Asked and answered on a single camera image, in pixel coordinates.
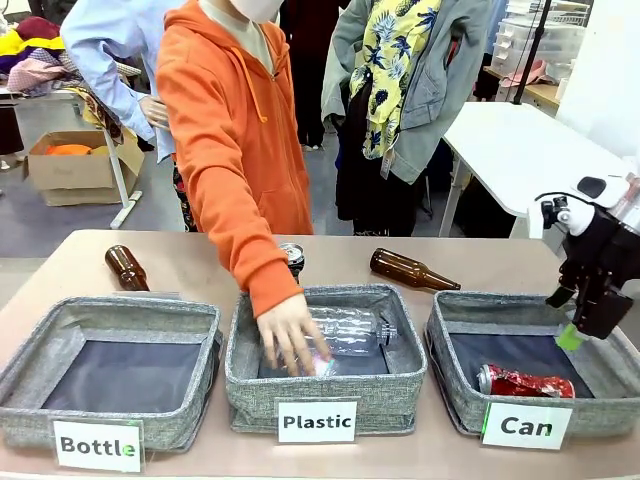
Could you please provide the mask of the blue-shirt person's hand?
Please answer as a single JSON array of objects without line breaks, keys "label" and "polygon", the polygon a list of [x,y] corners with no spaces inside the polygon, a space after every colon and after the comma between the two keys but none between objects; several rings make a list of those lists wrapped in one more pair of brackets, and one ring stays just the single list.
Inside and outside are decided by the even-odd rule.
[{"label": "blue-shirt person's hand", "polygon": [[139,106],[151,126],[165,131],[169,130],[167,107],[159,97],[146,95],[139,101]]}]

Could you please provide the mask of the orange-hoodie person's right hand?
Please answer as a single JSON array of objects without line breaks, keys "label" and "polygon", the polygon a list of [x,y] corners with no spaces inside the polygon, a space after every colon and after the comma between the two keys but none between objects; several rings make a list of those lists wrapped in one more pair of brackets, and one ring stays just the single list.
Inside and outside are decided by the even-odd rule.
[{"label": "orange-hoodie person's right hand", "polygon": [[290,376],[298,376],[301,370],[307,375],[315,374],[308,337],[313,340],[314,347],[323,360],[331,360],[329,347],[312,319],[302,293],[282,301],[259,315],[256,321],[267,359],[276,367],[276,350],[279,350]]}]

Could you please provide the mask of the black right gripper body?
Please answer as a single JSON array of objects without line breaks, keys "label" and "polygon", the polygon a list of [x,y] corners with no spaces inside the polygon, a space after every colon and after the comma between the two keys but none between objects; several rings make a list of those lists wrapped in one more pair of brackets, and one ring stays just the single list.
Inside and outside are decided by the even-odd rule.
[{"label": "black right gripper body", "polygon": [[600,206],[588,211],[587,220],[567,225],[559,284],[582,296],[619,294],[639,279],[639,232]]}]

